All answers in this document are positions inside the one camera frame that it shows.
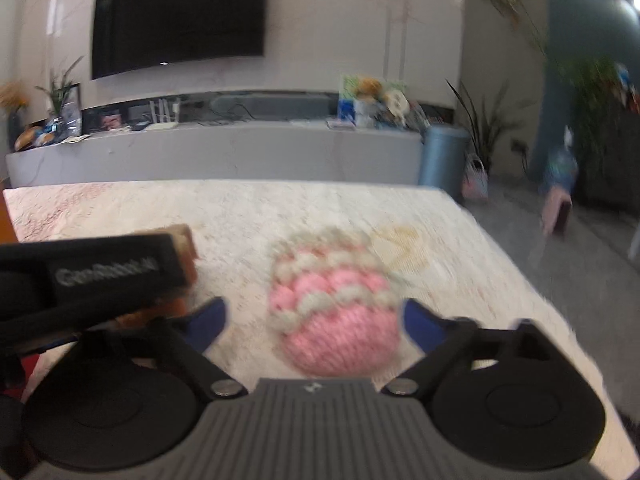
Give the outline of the potted plant by bin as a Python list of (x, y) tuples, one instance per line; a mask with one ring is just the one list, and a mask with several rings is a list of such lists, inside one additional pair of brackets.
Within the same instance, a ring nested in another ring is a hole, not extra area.
[(516, 117), (516, 114), (533, 106), (535, 101), (525, 98), (506, 102), (510, 89), (510, 82), (507, 80), (503, 81), (490, 103), (484, 96), (475, 102), (463, 82), (456, 88), (447, 81), (447, 86), (463, 110), (471, 135), (473, 153), (483, 163), (485, 170), (490, 172), (498, 141), (507, 133), (518, 131), (525, 126), (524, 120)]

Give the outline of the brown plush toy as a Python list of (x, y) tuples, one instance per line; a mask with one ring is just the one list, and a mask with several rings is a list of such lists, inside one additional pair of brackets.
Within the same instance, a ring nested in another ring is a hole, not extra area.
[(198, 280), (196, 249), (193, 232), (185, 223), (175, 223), (170, 226), (152, 230), (140, 230), (136, 235), (167, 235), (171, 241), (172, 260), (168, 269), (175, 281), (174, 289), (162, 292), (151, 307), (141, 308), (136, 312), (127, 313), (116, 318), (116, 323), (122, 328), (141, 328), (154, 318), (181, 318), (189, 309), (186, 305), (186, 295)]

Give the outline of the pink white knitted hat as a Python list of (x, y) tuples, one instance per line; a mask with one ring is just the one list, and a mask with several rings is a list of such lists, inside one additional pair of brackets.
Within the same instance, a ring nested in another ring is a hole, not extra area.
[(400, 345), (402, 307), (366, 233), (327, 228), (271, 246), (267, 322), (302, 373), (362, 376), (388, 367)]

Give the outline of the small pink basket bag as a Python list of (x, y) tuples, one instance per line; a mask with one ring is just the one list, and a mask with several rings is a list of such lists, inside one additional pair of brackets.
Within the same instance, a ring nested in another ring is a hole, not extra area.
[(489, 194), (488, 173), (483, 162), (475, 154), (466, 156), (462, 180), (462, 197), (465, 200), (487, 200)]

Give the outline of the hanging ivy plant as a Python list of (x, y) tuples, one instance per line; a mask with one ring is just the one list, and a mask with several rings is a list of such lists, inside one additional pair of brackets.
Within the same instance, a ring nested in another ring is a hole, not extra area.
[(547, 55), (547, 36), (535, 22), (523, 0), (484, 0), (505, 18), (514, 32), (521, 32), (527, 43), (541, 55)]

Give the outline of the white wifi router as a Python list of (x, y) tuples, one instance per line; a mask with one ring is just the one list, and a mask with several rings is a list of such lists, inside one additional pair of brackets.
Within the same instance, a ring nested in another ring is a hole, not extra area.
[(168, 99), (158, 99), (149, 102), (151, 112), (151, 122), (145, 130), (173, 129), (180, 122), (181, 101), (169, 101)]

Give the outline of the green picture card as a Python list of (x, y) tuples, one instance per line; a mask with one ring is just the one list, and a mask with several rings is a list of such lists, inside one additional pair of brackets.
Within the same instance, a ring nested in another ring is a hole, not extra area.
[(338, 90), (337, 118), (357, 128), (406, 128), (410, 110), (406, 91), (403, 81), (343, 75)]

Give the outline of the teddy bear on console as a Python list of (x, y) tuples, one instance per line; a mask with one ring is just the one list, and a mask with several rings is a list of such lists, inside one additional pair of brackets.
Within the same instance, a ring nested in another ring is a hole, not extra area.
[(364, 77), (360, 78), (355, 90), (354, 112), (355, 124), (358, 128), (374, 128), (376, 116), (380, 111), (381, 81)]

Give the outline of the blue water jug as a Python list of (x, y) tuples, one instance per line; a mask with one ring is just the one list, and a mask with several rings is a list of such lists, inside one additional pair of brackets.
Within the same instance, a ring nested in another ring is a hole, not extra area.
[(579, 172), (573, 144), (574, 133), (569, 126), (566, 126), (563, 145), (549, 154), (544, 167), (544, 177), (539, 187), (541, 195), (548, 194), (555, 186), (562, 188), (568, 194), (572, 194)]

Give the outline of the black wall television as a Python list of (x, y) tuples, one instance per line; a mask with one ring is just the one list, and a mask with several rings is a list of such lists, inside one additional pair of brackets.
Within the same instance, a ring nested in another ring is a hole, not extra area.
[(262, 56), (266, 12), (267, 0), (96, 0), (91, 78)]

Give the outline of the dark cabinet with ivy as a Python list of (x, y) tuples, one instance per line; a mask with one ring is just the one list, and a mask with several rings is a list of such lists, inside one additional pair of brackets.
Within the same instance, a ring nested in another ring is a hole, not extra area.
[(639, 212), (639, 96), (625, 67), (608, 58), (578, 58), (560, 68), (570, 88), (570, 128), (579, 174), (578, 203)]

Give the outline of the lace tablecloth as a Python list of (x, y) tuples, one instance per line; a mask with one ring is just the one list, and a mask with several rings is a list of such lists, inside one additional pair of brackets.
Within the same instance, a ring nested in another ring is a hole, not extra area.
[(633, 479), (567, 322), (427, 188), (6, 193), (6, 479)]

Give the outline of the orange-rimmed white storage box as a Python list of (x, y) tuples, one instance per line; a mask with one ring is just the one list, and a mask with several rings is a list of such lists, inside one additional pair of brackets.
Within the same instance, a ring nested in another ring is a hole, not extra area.
[(18, 242), (9, 214), (3, 191), (0, 191), (0, 244), (15, 244)]

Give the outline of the dried yellow flowers in vase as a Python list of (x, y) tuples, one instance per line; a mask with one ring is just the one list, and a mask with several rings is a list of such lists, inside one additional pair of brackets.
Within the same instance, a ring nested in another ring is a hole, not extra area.
[(15, 151), (17, 138), (24, 131), (24, 110), (29, 107), (29, 96), (24, 84), (12, 80), (1, 85), (1, 109), (6, 115), (6, 135), (9, 152)]

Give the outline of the blue-grey trash can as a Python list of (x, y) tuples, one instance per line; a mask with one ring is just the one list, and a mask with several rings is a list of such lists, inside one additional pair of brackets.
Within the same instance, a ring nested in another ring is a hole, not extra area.
[(429, 126), (424, 136), (419, 184), (438, 188), (461, 202), (470, 142), (471, 136), (463, 128), (447, 124)]

